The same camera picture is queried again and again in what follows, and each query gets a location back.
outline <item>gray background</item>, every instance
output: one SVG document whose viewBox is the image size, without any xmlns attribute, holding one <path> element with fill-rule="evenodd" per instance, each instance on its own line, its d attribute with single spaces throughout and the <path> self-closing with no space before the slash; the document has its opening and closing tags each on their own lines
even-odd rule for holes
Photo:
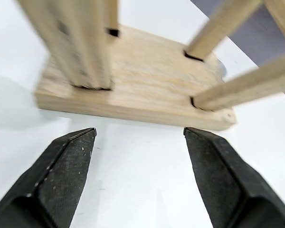
<svg viewBox="0 0 285 228">
<path fill-rule="evenodd" d="M 223 0 L 191 0 L 208 17 Z M 258 66 L 285 53 L 285 37 L 265 6 L 259 8 L 230 39 Z"/>
</svg>

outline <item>stool leg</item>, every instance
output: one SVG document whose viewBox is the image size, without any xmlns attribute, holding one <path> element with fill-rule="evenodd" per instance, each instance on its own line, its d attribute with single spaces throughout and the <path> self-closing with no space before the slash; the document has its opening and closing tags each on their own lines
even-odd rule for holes
<svg viewBox="0 0 285 228">
<path fill-rule="evenodd" d="M 196 94 L 193 103 L 204 110 L 219 110 L 279 92 L 285 92 L 285 55 L 257 70 Z"/>
<path fill-rule="evenodd" d="M 118 0 L 106 0 L 107 23 L 109 34 L 117 37 L 119 35 L 118 26 Z"/>
<path fill-rule="evenodd" d="M 262 5 L 262 0 L 226 0 L 185 49 L 185 56 L 204 60 L 216 45 Z"/>
<path fill-rule="evenodd" d="M 18 0 L 70 84 L 110 88 L 102 0 Z"/>
<path fill-rule="evenodd" d="M 265 0 L 264 4 L 285 35 L 285 0 Z"/>
</svg>

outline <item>white table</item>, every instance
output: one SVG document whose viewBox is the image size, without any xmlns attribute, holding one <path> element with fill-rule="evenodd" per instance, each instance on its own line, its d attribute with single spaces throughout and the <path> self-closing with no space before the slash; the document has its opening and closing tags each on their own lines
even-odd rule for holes
<svg viewBox="0 0 285 228">
<path fill-rule="evenodd" d="M 189 0 L 122 0 L 120 22 L 187 43 L 207 17 Z M 227 79 L 256 65 L 230 40 L 215 50 Z M 50 142 L 96 127 L 74 228 L 210 228 L 182 127 L 39 110 L 32 91 L 47 60 L 12 0 L 0 0 L 0 199 Z M 285 203 L 285 95 L 235 108 L 223 132 Z"/>
</svg>

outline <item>black rubber pad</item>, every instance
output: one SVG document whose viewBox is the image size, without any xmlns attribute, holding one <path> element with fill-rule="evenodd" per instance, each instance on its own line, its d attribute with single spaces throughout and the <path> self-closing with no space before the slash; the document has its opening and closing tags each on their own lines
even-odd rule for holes
<svg viewBox="0 0 285 228">
<path fill-rule="evenodd" d="M 285 205 L 222 137 L 185 128 L 200 194 L 214 228 L 285 228 Z"/>
</svg>

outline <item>light wood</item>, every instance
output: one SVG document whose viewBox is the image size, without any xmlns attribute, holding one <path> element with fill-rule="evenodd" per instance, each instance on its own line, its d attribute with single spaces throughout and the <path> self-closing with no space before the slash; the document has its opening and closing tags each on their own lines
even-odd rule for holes
<svg viewBox="0 0 285 228">
<path fill-rule="evenodd" d="M 106 0 L 107 29 L 118 30 L 118 0 Z"/>
<path fill-rule="evenodd" d="M 75 86 L 109 88 L 102 0 L 18 0 Z"/>
<path fill-rule="evenodd" d="M 262 0 L 224 0 L 208 23 L 185 49 L 187 55 L 203 60 L 262 5 Z"/>
<path fill-rule="evenodd" d="M 53 62 L 36 91 L 40 108 L 113 118 L 224 130 L 236 122 L 232 109 L 206 112 L 194 108 L 192 92 L 221 82 L 214 55 L 205 63 L 186 58 L 184 45 L 133 28 L 112 37 L 114 86 L 92 91 L 70 86 Z"/>
<path fill-rule="evenodd" d="M 219 110 L 278 92 L 285 92 L 285 56 L 196 94 L 194 105 L 204 110 Z"/>
<path fill-rule="evenodd" d="M 265 0 L 264 3 L 285 35 L 285 0 Z"/>
</svg>

